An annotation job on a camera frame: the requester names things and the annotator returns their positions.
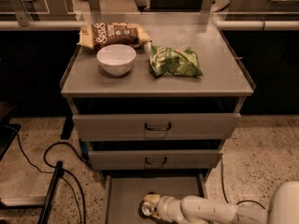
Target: terrazzo floor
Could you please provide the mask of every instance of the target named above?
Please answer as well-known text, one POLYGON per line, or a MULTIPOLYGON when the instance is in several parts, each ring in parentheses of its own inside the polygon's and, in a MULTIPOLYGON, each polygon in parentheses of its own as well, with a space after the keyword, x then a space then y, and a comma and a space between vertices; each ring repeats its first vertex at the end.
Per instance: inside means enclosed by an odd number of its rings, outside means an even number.
MULTIPOLYGON (((60 141, 63 118, 15 118, 10 123, 21 125, 22 148, 30 161, 43 171, 52 171, 43 161, 45 150, 60 141)), ((78 151, 76 129, 67 140, 78 151)), ((274 191, 284 182, 299 180, 299 116, 243 116, 232 137, 223 147, 223 177, 230 203, 251 199, 264 206, 274 191)), ((104 189, 102 179, 78 160, 71 148, 57 146, 47 160, 63 161, 64 168, 78 178, 85 195, 87 223, 101 223, 104 189)), ((69 175, 65 179, 74 187, 69 175)), ((51 175, 41 174, 21 154, 17 139, 0 161, 0 197, 45 196, 51 175)), ((207 182, 208 198, 224 202, 221 190, 221 163, 213 169, 207 182)), ((49 224, 79 223, 78 208, 72 190, 59 181, 53 199, 49 224)), ((256 207, 254 203, 245 203, 256 207)), ((0 210, 0 219, 9 223, 37 223, 40 208, 0 210)))

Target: white bowl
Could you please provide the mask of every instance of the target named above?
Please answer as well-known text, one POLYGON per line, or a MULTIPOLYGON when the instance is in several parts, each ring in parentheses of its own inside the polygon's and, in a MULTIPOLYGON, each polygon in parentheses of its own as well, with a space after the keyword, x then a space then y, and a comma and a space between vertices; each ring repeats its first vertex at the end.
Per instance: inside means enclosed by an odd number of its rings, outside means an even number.
POLYGON ((134 68, 136 52, 133 48, 116 44, 100 49, 97 54, 99 65, 114 77, 120 77, 134 68))

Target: closed drawer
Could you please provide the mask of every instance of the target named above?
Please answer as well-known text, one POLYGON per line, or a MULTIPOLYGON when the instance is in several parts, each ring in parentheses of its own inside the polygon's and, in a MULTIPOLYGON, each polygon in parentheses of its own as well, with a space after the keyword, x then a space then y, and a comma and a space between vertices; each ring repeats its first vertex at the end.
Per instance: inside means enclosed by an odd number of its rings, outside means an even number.
POLYGON ((226 139, 239 114, 75 115, 82 141, 226 139))
POLYGON ((206 196, 205 180, 198 173, 113 174, 107 176, 102 224, 169 224, 140 216, 142 198, 149 192, 182 199, 188 195, 206 196))
POLYGON ((217 166, 218 150, 90 151, 95 170, 210 169, 217 166))

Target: power cord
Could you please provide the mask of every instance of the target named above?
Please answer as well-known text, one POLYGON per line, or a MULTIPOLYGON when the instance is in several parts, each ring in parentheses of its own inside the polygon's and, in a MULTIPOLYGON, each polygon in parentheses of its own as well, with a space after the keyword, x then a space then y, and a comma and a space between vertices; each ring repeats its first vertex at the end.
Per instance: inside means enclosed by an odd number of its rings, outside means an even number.
MULTIPOLYGON (((224 171, 223 170, 224 170, 224 168, 223 168, 223 158, 221 158, 221 185, 222 185, 222 193, 223 193, 225 201, 227 203, 229 203, 228 200, 227 200, 227 197, 226 197, 226 193, 225 193, 224 171)), ((253 201, 253 200, 243 200, 243 201, 238 202, 237 205, 239 205, 241 203, 255 203, 255 204, 258 204, 259 206, 261 206, 262 209, 265 209, 265 207, 262 204, 260 204, 260 203, 258 203, 256 201, 253 201)))
MULTIPOLYGON (((7 129, 10 129, 12 131, 14 131, 14 133, 17 135, 17 140, 18 140, 18 145, 19 145, 19 148, 21 150, 21 153, 22 155, 26 158, 26 160, 29 162, 29 164, 33 167, 35 167, 37 169, 37 171, 39 173, 42 173, 42 174, 53 174, 53 172, 46 172, 46 171, 42 171, 41 169, 39 169, 36 165, 34 165, 30 159, 28 158, 28 156, 26 155, 26 153, 24 152, 22 146, 21 146, 21 139, 20 139, 20 136, 19 136, 19 132, 18 130, 14 129, 13 127, 10 127, 8 125, 4 126, 5 128, 7 129)), ((51 146, 49 146, 45 153, 44 153, 44 156, 43 156, 43 159, 44 159, 44 162, 51 168, 55 168, 54 165, 50 164, 47 159, 46 159, 46 156, 48 154, 48 152, 55 146, 58 146, 58 145, 65 145, 65 146, 68 146, 68 147, 71 147, 71 149, 75 152, 76 156, 84 163, 86 164, 90 169, 91 166, 89 163, 87 163, 85 160, 83 160, 79 154, 76 152, 76 150, 74 149, 74 147, 72 147, 69 143, 67 142, 57 142, 57 143, 54 143, 52 144, 51 146)), ((78 198, 76 196, 76 192, 74 191, 73 187, 71 186, 71 184, 63 177, 63 181, 71 188, 72 192, 73 192, 73 195, 74 195, 74 198, 75 198, 75 201, 76 201, 76 205, 77 205, 77 208, 78 208, 78 212, 79 212, 79 218, 80 218, 80 223, 83 223, 83 224, 86 224, 86 203, 85 203, 85 197, 84 197, 84 192, 83 192, 83 189, 82 189, 82 186, 80 185, 78 179, 75 177, 75 175, 73 173, 71 173, 70 171, 66 170, 66 169, 63 169, 66 173, 68 173, 69 175, 71 175, 74 180, 76 181, 77 185, 78 185, 78 188, 79 188, 79 191, 80 191, 80 195, 81 195, 81 198, 82 198, 82 209, 83 209, 83 222, 82 222, 82 214, 81 214, 81 211, 80 211, 80 208, 78 206, 78 198)))

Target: green chip bag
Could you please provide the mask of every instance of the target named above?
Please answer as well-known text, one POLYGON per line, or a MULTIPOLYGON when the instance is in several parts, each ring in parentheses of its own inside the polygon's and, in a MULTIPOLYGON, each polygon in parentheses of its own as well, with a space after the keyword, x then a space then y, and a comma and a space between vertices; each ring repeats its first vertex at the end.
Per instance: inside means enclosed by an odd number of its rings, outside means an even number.
POLYGON ((200 69, 196 52, 188 47, 185 51, 151 46, 150 64, 156 76, 165 74, 183 77, 198 77, 200 69))

